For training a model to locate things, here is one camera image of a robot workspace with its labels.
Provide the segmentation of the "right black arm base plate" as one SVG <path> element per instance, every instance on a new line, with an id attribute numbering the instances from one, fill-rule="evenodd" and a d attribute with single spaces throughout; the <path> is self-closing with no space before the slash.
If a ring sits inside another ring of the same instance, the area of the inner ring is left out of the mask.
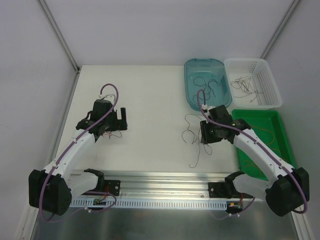
<path id="1" fill-rule="evenodd" d="M 209 182 L 207 184 L 209 198 L 225 199 L 252 199 L 253 196 L 240 193 L 233 188 L 229 188 L 225 182 Z"/>

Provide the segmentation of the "green plastic tray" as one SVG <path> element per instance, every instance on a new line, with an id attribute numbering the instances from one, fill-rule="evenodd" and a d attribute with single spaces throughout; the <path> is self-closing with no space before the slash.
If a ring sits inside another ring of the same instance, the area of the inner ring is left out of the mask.
<path id="1" fill-rule="evenodd" d="M 296 167 L 290 143 L 279 113 L 275 110 L 235 109 L 234 120 L 246 121 L 256 135 L 281 159 Z M 250 177 L 266 181 L 267 178 L 259 167 L 239 148 L 237 149 L 239 170 Z"/>

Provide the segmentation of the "white perforated plastic basket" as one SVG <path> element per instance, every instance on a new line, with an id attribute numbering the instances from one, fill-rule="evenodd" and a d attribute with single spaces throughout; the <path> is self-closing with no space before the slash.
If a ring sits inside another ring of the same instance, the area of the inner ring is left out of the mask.
<path id="1" fill-rule="evenodd" d="M 283 101 L 268 62 L 261 58 L 227 58 L 225 73 L 237 109 L 269 110 Z"/>

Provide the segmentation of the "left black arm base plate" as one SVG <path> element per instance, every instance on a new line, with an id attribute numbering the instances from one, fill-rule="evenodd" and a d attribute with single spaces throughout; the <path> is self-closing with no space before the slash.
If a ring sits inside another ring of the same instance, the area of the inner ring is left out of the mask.
<path id="1" fill-rule="evenodd" d="M 106 192 L 114 196 L 120 195 L 121 181 L 120 180 L 104 180 L 98 187 L 94 189 L 95 192 Z"/>

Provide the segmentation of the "aluminium frame post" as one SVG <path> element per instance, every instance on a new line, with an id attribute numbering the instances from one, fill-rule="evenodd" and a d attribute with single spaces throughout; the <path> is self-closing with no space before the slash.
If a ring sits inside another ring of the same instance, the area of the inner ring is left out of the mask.
<path id="1" fill-rule="evenodd" d="M 280 22 L 278 23 L 277 27 L 275 28 L 273 34 L 271 35 L 270 39 L 268 40 L 266 46 L 264 47 L 260 58 L 266 59 L 272 52 L 273 48 L 275 47 L 277 41 L 280 39 L 282 33 L 284 32 L 286 26 L 290 22 L 291 18 L 298 10 L 299 5 L 302 3 L 302 0 L 292 0 L 285 11 L 284 15 L 282 16 Z"/>
<path id="2" fill-rule="evenodd" d="M 55 17 L 47 3 L 46 0 L 37 0 L 39 6 L 41 7 L 45 17 L 47 18 L 48 22 L 49 22 L 49 25 L 50 27 L 52 28 L 60 46 L 62 47 L 62 50 L 64 51 L 68 61 L 70 62 L 72 68 L 75 70 L 76 73 L 78 73 L 81 68 L 80 66 L 78 65 L 78 63 L 76 62 L 76 59 L 75 57 L 73 56 L 56 20 L 55 20 Z"/>

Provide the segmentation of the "right aluminium frame post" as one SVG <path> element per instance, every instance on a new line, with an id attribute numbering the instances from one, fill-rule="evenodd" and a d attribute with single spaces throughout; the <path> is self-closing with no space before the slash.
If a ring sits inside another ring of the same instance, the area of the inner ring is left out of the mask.
<path id="1" fill-rule="evenodd" d="M 284 32 L 286 26 L 290 22 L 291 18 L 298 10 L 299 5 L 302 3 L 302 0 L 292 0 L 285 11 L 284 15 L 282 16 L 280 22 L 278 23 L 277 27 L 275 28 L 273 34 L 271 35 L 270 39 L 268 40 L 266 46 L 264 47 L 260 58 L 266 59 L 272 52 L 273 48 L 275 47 L 277 41 L 280 39 L 282 33 Z"/>

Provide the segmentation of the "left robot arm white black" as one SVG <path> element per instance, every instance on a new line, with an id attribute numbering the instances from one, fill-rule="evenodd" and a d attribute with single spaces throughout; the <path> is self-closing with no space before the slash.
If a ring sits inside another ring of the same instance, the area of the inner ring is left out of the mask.
<path id="1" fill-rule="evenodd" d="M 67 147 L 42 170 L 34 169 L 28 177 L 28 202 L 31 207 L 62 216 L 74 199 L 92 192 L 101 194 L 106 189 L 104 173 L 85 169 L 78 177 L 71 173 L 83 154 L 105 133 L 128 129 L 127 110 L 120 108 L 118 118 L 115 104 L 97 99 L 91 111 L 80 120 Z"/>

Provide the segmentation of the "left aluminium frame post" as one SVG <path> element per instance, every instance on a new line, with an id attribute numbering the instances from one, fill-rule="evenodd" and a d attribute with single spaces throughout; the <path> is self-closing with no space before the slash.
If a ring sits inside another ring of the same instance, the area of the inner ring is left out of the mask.
<path id="1" fill-rule="evenodd" d="M 75 70 L 76 73 L 78 73 L 81 68 L 80 66 L 78 65 L 78 63 L 76 62 L 76 59 L 75 57 L 73 56 L 56 20 L 55 20 L 55 17 L 47 3 L 46 0 L 37 0 L 39 6 L 41 7 L 45 17 L 47 18 L 48 22 L 49 22 L 49 25 L 50 27 L 52 28 L 60 46 L 62 47 L 62 50 L 64 51 L 68 61 L 70 62 L 72 68 Z"/>

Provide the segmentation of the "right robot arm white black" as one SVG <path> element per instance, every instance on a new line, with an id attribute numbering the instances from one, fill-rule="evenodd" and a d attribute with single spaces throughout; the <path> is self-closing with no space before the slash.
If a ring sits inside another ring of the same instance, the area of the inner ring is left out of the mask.
<path id="1" fill-rule="evenodd" d="M 224 179 L 224 191 L 229 197 L 247 194 L 265 199 L 268 207 L 280 217 L 290 212 L 304 214 L 310 200 L 308 172 L 294 168 L 274 153 L 243 119 L 233 119 L 224 105 L 209 107 L 200 104 L 205 118 L 200 123 L 204 144 L 227 140 L 244 152 L 266 176 L 254 178 L 237 171 Z"/>

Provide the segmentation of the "teal transparent plastic bin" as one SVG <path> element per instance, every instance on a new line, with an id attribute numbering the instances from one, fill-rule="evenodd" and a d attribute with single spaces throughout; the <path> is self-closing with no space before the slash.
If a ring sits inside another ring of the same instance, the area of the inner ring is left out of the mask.
<path id="1" fill-rule="evenodd" d="M 193 58 L 184 64 L 183 70 L 186 100 L 192 110 L 200 110 L 198 90 L 204 90 L 204 94 L 199 95 L 202 104 L 206 102 L 208 106 L 230 106 L 232 95 L 225 65 L 220 60 Z"/>

